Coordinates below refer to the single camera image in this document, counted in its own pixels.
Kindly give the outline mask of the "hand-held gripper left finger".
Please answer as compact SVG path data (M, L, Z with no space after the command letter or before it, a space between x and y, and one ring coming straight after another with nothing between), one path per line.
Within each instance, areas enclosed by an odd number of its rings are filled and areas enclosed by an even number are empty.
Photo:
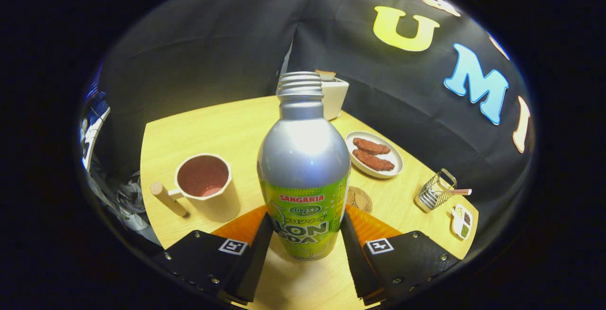
M193 230L154 262L206 297L246 305L254 300L273 228L260 206L211 233Z

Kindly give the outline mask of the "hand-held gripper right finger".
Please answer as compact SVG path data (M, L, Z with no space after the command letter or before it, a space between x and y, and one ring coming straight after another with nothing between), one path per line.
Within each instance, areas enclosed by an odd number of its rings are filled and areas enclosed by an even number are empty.
M366 306L408 301L459 263L423 232L403 233L351 205L346 205L340 232L356 295Z

